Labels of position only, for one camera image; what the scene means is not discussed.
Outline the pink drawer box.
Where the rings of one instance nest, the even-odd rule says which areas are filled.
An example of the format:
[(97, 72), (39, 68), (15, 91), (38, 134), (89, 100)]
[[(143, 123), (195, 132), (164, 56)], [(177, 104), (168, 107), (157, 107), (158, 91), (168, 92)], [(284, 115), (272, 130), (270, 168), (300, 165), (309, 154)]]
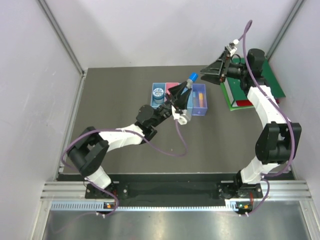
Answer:
[(173, 88), (173, 87), (175, 87), (175, 86), (178, 86), (179, 85), (179, 83), (178, 82), (166, 82), (165, 83), (165, 92), (167, 93), (167, 94), (169, 94), (170, 92), (169, 92), (169, 89), (170, 88)]

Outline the blue slime jar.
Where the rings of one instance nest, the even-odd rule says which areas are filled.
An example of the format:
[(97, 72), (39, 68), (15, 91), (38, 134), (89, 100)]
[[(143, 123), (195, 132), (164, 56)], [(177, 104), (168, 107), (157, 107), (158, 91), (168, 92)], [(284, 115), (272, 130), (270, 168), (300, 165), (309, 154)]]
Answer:
[(152, 99), (155, 104), (161, 105), (165, 99), (165, 91), (161, 87), (157, 87), (152, 91)]

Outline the grey blue glue stick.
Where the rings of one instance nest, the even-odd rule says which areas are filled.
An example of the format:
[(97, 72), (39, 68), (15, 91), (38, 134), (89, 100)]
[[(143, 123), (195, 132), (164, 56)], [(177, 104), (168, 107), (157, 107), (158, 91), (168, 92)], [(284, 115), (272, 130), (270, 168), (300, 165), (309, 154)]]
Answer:
[(193, 72), (187, 79), (187, 84), (186, 84), (186, 88), (187, 89), (191, 89), (193, 83), (197, 80), (198, 78), (198, 74), (196, 72)]

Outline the orange highlighter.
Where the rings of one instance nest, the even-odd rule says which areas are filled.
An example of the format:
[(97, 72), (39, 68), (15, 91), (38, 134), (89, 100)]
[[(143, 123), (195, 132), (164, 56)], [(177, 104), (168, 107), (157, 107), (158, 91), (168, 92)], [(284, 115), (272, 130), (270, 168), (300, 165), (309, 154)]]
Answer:
[(198, 103), (200, 108), (204, 107), (204, 95), (202, 92), (198, 93)]

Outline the light green folder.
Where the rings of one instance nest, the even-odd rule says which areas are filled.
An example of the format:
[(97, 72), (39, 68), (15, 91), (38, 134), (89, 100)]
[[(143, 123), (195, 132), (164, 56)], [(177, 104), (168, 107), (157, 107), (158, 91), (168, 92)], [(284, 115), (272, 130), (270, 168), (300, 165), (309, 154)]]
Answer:
[(250, 109), (252, 107), (232, 107), (234, 101), (248, 100), (243, 90), (240, 88), (240, 81), (238, 79), (226, 79), (220, 84), (222, 93), (225, 97), (227, 106), (230, 111)]

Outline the purple drawer box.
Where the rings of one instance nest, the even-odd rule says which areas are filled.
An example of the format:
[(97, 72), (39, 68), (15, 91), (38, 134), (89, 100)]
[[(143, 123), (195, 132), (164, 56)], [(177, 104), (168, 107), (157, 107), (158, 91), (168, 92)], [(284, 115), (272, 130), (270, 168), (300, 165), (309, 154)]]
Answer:
[(193, 84), (192, 86), (192, 115), (205, 116), (208, 110), (205, 84)]

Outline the dark green binder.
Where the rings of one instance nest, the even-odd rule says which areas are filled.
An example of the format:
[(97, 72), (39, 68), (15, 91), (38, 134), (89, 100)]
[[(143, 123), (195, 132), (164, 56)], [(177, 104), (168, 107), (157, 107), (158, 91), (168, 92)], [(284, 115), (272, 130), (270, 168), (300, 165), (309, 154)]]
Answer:
[(280, 99), (285, 98), (286, 95), (282, 90), (278, 80), (276, 79), (268, 61), (266, 60), (262, 66), (262, 76), (265, 77), (267, 83), (271, 88), (271, 92), (276, 99), (276, 102), (279, 103)]

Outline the red folder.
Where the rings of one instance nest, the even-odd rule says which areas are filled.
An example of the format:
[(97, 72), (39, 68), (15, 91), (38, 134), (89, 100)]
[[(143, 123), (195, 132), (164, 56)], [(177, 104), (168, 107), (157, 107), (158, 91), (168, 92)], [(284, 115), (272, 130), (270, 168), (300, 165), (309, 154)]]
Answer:
[(249, 100), (235, 100), (232, 105), (233, 108), (252, 107), (253, 104)]

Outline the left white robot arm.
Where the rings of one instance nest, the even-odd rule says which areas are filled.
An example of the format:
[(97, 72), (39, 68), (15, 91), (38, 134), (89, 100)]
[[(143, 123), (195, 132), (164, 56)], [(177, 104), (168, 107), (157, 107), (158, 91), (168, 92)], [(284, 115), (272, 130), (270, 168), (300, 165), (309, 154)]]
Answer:
[(96, 187), (102, 198), (109, 198), (114, 191), (112, 180), (102, 167), (106, 153), (131, 145), (150, 144), (157, 134), (156, 127), (172, 117), (176, 125), (187, 124), (188, 99), (192, 93), (193, 81), (188, 79), (165, 92), (165, 101), (157, 108), (143, 105), (135, 123), (122, 128), (99, 130), (88, 127), (63, 152), (85, 180)]

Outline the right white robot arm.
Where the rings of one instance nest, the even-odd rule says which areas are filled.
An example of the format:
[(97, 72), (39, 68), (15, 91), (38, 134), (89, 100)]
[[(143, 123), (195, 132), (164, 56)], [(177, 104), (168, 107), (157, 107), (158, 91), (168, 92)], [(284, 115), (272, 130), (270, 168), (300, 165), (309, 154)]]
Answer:
[(239, 81), (240, 89), (253, 105), (262, 124), (262, 132), (255, 144), (255, 157), (247, 167), (238, 171), (233, 183), (220, 183), (221, 198), (247, 198), (258, 192), (258, 185), (270, 171), (294, 159), (302, 127), (283, 116), (263, 76), (265, 53), (261, 49), (248, 51), (244, 62), (233, 62), (233, 53), (225, 49), (220, 57), (203, 68), (201, 79), (220, 85), (227, 78)]

